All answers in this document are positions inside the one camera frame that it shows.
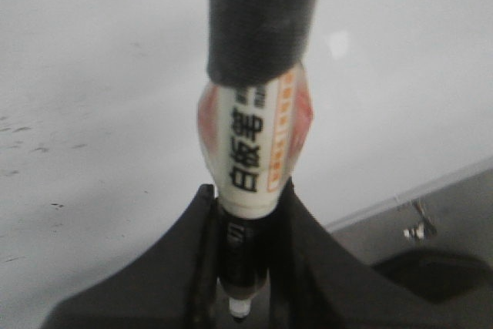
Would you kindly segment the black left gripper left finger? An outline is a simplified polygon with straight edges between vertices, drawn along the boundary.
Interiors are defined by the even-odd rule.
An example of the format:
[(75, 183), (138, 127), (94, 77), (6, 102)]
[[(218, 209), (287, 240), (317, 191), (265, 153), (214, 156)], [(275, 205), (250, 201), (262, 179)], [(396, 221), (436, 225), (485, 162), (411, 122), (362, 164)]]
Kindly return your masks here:
[(172, 227), (119, 272), (55, 306), (43, 328), (212, 328), (216, 212), (203, 184)]

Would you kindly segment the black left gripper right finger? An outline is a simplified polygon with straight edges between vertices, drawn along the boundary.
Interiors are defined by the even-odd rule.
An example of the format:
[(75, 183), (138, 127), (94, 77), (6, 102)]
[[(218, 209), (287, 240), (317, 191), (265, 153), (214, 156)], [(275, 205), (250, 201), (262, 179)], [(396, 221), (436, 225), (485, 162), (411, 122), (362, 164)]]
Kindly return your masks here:
[(271, 328), (490, 328), (492, 269), (420, 249), (368, 265), (311, 215), (292, 183), (269, 242)]

